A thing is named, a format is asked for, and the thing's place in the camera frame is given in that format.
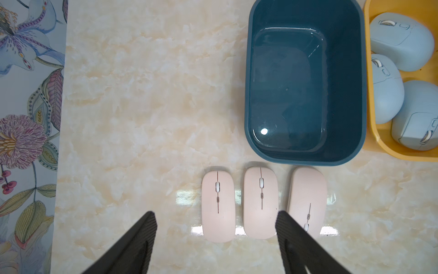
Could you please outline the pink mouse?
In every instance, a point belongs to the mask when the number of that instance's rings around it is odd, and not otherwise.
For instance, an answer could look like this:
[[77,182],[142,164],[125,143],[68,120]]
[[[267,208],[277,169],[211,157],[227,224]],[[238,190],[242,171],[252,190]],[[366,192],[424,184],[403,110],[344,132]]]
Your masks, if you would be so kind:
[[210,171],[201,184],[203,235],[213,243],[230,242],[236,230],[235,186],[226,171]]
[[243,224],[247,236],[269,239],[276,234],[279,208],[278,182],[266,167],[251,167],[244,175],[242,195]]
[[327,206],[327,181],[312,167],[297,167],[292,174],[287,213],[311,237],[318,238]]

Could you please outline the light blue mouse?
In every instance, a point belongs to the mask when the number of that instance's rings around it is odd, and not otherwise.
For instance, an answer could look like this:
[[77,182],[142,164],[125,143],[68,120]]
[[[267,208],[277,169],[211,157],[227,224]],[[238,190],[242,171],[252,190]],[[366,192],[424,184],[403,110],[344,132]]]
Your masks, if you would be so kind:
[[372,54],[375,123],[385,124],[400,111],[404,102],[404,84],[400,71],[385,55]]
[[382,13],[370,23],[371,51],[390,58],[401,71],[420,70],[432,58],[435,40],[427,27],[397,13]]
[[404,102],[392,120],[392,137],[418,151],[438,146],[438,87],[426,81],[404,83]]

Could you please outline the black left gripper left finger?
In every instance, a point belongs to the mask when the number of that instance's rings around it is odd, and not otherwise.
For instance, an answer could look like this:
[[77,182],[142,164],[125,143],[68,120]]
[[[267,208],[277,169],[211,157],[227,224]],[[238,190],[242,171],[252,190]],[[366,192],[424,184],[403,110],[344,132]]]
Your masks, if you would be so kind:
[[86,274],[146,274],[157,232],[155,213],[145,213]]

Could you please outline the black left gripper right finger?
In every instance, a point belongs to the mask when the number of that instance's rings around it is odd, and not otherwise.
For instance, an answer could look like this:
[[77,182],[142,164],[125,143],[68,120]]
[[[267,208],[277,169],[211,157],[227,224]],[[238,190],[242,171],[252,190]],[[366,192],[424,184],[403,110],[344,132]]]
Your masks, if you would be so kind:
[[349,271],[327,253],[286,212],[280,211],[276,232],[287,274],[347,274]]

